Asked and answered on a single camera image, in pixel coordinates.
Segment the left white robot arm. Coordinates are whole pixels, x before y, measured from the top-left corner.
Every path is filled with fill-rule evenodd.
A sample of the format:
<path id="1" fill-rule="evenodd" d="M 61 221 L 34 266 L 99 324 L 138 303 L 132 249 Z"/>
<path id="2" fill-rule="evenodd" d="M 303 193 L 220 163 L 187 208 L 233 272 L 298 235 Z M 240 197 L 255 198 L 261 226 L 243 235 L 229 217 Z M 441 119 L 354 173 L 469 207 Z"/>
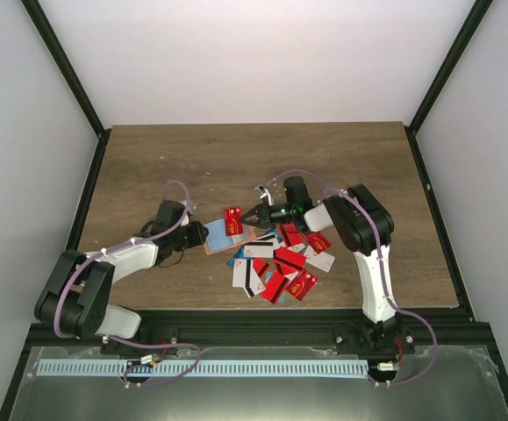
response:
<path id="1" fill-rule="evenodd" d="M 192 219 L 193 203 L 164 200 L 155 219 L 117 246 L 97 252 L 64 251 L 34 307 L 34 316 L 59 338 L 117 337 L 134 354 L 152 344 L 141 316 L 110 303 L 111 288 L 129 275 L 157 267 L 173 253 L 203 245 L 208 228 Z"/>

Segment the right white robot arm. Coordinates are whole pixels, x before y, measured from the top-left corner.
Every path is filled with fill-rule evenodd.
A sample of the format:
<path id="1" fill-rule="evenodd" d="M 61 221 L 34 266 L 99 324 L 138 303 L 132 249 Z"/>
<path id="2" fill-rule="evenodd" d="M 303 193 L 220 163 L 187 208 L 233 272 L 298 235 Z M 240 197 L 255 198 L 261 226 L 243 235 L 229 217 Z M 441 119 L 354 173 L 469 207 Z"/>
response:
<path id="1" fill-rule="evenodd" d="M 372 353 L 383 353 L 399 333 L 397 305 L 390 293 L 389 254 L 395 224 L 390 213 L 362 183 L 346 190 L 330 189 L 316 205 L 304 178 L 283 180 L 284 203 L 275 203 L 268 187 L 256 188 L 261 202 L 240 217 L 255 228 L 292 223 L 302 234 L 332 227 L 344 247 L 352 252 L 361 280 L 366 320 L 359 328 L 360 341 Z"/>

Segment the pink card holder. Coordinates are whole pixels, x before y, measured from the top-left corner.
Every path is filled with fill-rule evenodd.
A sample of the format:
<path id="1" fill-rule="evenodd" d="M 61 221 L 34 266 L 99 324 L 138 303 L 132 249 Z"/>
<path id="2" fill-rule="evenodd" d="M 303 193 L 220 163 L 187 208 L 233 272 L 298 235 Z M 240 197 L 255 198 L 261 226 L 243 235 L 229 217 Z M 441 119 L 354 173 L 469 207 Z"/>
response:
<path id="1" fill-rule="evenodd" d="M 208 236 L 204 243 L 206 255 L 213 255 L 235 247 L 243 246 L 256 239 L 253 227 L 246 226 L 242 234 L 227 236 L 225 233 L 225 224 L 223 219 L 211 221 L 205 225 L 208 230 Z"/>

